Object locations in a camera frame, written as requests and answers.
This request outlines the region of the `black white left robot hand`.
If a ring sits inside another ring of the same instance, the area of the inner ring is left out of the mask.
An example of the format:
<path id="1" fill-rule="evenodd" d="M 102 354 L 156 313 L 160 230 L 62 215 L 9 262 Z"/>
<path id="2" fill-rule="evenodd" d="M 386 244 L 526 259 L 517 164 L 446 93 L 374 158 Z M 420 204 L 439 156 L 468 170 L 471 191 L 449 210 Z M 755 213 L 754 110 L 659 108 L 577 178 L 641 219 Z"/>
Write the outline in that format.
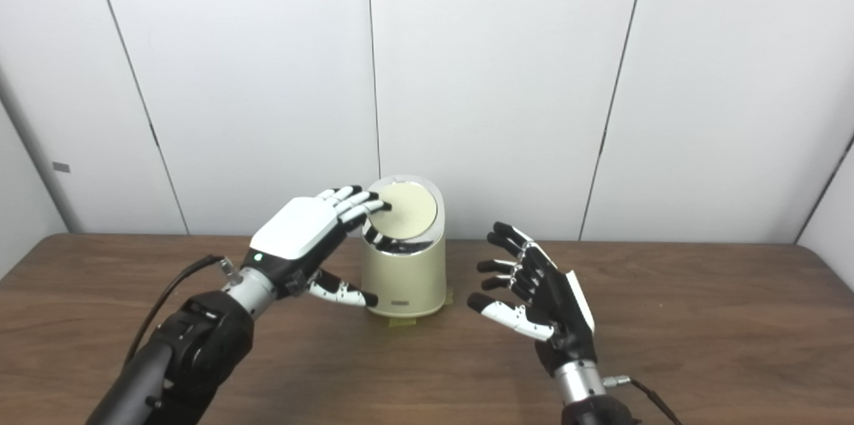
<path id="1" fill-rule="evenodd" d="M 239 284 L 228 294 L 254 318 L 275 300 L 303 294 L 329 302 L 375 308 L 378 297 L 322 269 L 348 234 L 370 215 L 392 209 L 359 185 L 295 197 L 250 240 Z"/>

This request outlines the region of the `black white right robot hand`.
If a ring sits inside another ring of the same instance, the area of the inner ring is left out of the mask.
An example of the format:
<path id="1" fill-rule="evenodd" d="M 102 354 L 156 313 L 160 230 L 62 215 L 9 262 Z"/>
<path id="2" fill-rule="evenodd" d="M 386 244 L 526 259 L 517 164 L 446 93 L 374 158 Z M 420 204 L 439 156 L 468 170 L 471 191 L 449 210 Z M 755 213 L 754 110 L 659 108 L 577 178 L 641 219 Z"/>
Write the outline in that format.
<path id="1" fill-rule="evenodd" d="M 487 240 L 512 259 L 476 265 L 491 277 L 483 280 L 481 292 L 470 294 L 467 306 L 533 339 L 549 376 L 571 362 L 597 364 L 594 319 L 576 276 L 561 271 L 536 240 L 506 222 L 494 222 Z"/>

